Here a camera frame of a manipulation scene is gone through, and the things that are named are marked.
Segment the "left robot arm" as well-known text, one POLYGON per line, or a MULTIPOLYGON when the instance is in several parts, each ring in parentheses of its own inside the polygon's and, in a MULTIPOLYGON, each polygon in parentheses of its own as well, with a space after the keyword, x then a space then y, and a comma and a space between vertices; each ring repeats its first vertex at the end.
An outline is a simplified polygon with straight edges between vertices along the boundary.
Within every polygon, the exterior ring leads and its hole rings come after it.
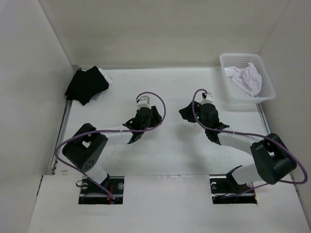
POLYGON ((141 107, 134 118, 116 127, 115 133, 93 133, 76 138, 64 145, 62 154, 81 172, 90 177, 97 193, 109 188, 110 176, 97 164, 105 147, 132 144, 141 139, 144 130, 159 125, 162 116, 155 106, 141 107))

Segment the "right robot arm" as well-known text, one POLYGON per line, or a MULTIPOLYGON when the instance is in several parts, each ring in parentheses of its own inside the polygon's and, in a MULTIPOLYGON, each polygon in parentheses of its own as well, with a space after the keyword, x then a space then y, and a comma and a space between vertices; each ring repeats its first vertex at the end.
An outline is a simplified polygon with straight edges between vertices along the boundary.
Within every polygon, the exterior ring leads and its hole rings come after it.
POLYGON ((269 141, 273 139, 283 146, 276 134, 271 133, 267 139, 258 141, 251 136, 225 133, 224 130, 229 126, 219 120, 218 111, 211 103, 191 103, 179 110, 179 114, 188 122, 200 122, 205 127, 211 128, 205 130, 211 142, 238 149, 252 156, 254 160, 252 164, 237 166, 226 173, 225 186, 231 192, 237 192, 243 184, 249 182, 265 181, 268 184, 276 184, 297 167, 295 160, 269 141))

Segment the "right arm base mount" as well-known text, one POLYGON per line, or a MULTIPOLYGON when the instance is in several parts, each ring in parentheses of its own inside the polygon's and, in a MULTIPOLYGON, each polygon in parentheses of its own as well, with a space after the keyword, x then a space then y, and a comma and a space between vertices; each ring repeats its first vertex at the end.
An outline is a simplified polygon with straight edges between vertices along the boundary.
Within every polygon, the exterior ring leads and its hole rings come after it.
POLYGON ((245 192, 253 188, 252 183, 240 185, 225 175, 210 176, 209 181, 213 204, 257 204, 255 191, 245 192))

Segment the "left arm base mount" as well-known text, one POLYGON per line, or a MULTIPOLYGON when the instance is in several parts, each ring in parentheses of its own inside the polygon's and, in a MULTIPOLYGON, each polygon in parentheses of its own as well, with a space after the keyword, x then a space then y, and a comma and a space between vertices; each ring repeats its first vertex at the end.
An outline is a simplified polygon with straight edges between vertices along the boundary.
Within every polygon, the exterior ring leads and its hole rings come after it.
POLYGON ((119 205, 123 204, 124 176, 112 176, 104 184, 105 189, 115 198, 111 199, 107 192, 99 188, 86 177, 76 182, 80 188, 78 204, 81 205, 119 205))

